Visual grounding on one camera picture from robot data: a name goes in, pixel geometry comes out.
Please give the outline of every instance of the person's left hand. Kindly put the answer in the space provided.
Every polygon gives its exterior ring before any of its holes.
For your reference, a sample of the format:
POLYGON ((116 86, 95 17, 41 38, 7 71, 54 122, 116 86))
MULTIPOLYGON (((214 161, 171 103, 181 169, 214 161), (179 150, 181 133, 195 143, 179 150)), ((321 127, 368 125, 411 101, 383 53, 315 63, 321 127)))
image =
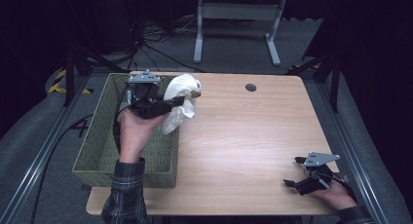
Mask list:
POLYGON ((137 163, 140 155, 151 139, 153 130, 166 117, 161 115, 152 119, 142 119, 134 115, 130 109, 121 114, 121 163, 137 163))

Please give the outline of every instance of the sleeve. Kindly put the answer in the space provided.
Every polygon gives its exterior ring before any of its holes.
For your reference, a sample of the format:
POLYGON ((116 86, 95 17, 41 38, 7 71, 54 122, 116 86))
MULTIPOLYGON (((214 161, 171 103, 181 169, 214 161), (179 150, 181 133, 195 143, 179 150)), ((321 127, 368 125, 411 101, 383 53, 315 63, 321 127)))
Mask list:
POLYGON ((148 223, 143 199, 144 171, 144 159, 135 164, 116 162, 111 195, 106 201, 101 214, 105 223, 148 223))
POLYGON ((338 211, 341 223, 343 224, 374 224, 365 206, 349 207, 338 211))

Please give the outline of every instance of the wicker storage bin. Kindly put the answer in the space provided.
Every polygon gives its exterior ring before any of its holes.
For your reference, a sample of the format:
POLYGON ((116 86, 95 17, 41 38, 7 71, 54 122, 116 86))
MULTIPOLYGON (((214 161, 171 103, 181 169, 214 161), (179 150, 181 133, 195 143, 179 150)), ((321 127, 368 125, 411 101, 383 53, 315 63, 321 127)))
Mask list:
MULTIPOLYGON (((109 74, 94 117, 85 136, 72 172, 94 187, 110 187, 116 161, 119 158, 112 133, 116 104, 128 74, 109 74)), ((161 76, 159 93, 165 93, 171 76, 161 76)), ((126 97, 121 108, 127 106, 126 97)), ((173 188, 176 184, 179 128, 168 135, 155 130, 142 157, 146 160, 143 186, 173 188)))

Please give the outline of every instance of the caution stripe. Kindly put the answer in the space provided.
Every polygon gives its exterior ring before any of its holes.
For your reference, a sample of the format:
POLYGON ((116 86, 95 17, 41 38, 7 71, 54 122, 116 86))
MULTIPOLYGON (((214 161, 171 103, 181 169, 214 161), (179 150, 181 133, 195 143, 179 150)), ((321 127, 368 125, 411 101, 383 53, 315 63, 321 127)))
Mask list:
MULTIPOLYGON (((60 88, 58 86, 65 75, 66 75, 66 69, 64 69, 63 67, 61 68, 60 72, 58 72, 55 80, 52 83, 52 86, 49 88, 49 93, 66 93, 67 92, 65 88, 60 88)), ((92 94, 94 93, 94 89, 84 89, 82 93, 92 94)))

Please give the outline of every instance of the white cloth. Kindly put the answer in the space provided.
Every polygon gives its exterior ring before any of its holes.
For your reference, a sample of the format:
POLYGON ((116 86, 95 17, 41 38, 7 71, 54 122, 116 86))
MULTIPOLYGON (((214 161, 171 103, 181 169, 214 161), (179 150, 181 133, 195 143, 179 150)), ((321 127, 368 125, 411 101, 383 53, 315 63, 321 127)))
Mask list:
POLYGON ((180 126, 184 118, 192 119, 196 114, 195 100, 201 95, 201 83, 190 74, 183 74, 173 78, 167 90, 164 100, 172 99, 176 96, 185 96, 183 105, 175 106, 170 111, 168 117, 161 123, 161 132, 168 134, 180 126))

